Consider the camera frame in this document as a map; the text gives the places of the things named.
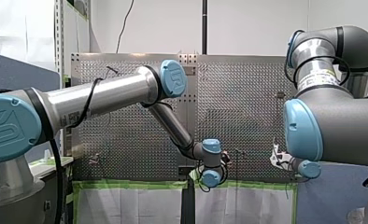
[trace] industrial robot arm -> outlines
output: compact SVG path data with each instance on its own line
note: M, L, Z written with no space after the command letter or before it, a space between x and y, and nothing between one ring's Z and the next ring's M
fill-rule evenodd
M219 140L193 143L169 106L160 102L180 96L186 86L187 77L181 65L166 60L158 67L140 66L129 76L99 78L90 84L57 91L30 88L0 94L0 200L12 198L12 194L1 196L7 192L5 186L17 187L1 180L7 169L19 169L10 165L13 161L20 162L22 173L31 176L23 157L30 148L52 140L64 127L76 127L84 119L136 103L149 108L181 153L204 162L207 169L203 172L203 183L216 187L222 172Z
M336 63L346 72L342 81ZM368 97L360 98L368 83L359 78L368 73L368 33L353 26L296 32L287 65L295 69L292 82L298 87L284 106L288 152L305 160L368 166ZM368 187L368 178L363 185ZM368 224L368 204L362 223Z

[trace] label sticker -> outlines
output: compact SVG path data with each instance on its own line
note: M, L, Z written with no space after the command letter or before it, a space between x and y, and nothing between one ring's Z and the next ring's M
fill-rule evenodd
M325 84L339 86L335 73L329 69L312 70L309 75L301 79L298 91Z

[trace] white wall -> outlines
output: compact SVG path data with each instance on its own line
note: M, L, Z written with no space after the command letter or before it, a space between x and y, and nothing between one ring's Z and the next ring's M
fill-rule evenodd
M131 0L91 0L91 51L115 52ZM202 1L134 0L120 52L201 50Z
M0 0L0 54L55 70L53 0Z
M307 29L304 0L211 0L209 54L286 55L295 30Z
M91 1L91 51L115 52L131 0ZM208 1L208 53L284 55L293 31L306 29L303 0ZM201 0L135 0L120 52L202 49Z

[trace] pegboard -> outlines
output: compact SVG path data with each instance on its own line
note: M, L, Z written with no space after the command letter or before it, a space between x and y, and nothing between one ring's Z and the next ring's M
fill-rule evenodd
M234 162L230 178L287 178L269 162L274 137L285 149L282 106L292 85L284 58L200 55L197 61L196 140L221 141ZM276 98L278 92L287 97Z
M287 173L269 162L273 138L284 146L282 106L287 97L277 99L276 94L283 91L290 96L291 86L282 73L283 57L76 54L73 85L106 77L108 66L118 71L108 77L125 76L140 65L164 59L178 60L193 70L185 94L168 102L196 141L220 139L237 164L230 178L287 179ZM141 105L85 121L73 131L72 143L77 151L73 154L81 154L75 179L178 179L177 150ZM90 164L95 155L98 163Z

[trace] blue joint cap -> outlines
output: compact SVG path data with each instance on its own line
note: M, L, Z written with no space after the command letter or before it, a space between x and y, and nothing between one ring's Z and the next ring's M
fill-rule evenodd
M202 142L202 148L209 153L221 153L221 145L219 143L219 139L205 139Z
M206 170L202 174L202 183L209 188L215 188L220 181L221 175L214 170Z
M315 161L302 161L298 165L298 173L309 179L318 178L321 174L321 167L320 164Z
M318 123L309 107L299 99L284 104L284 125L287 150L293 157L319 161L323 141Z
M0 94L0 162L15 159L38 142L41 120L23 100Z
M161 64L161 84L167 97L180 96L187 88L184 69L175 60L164 60Z

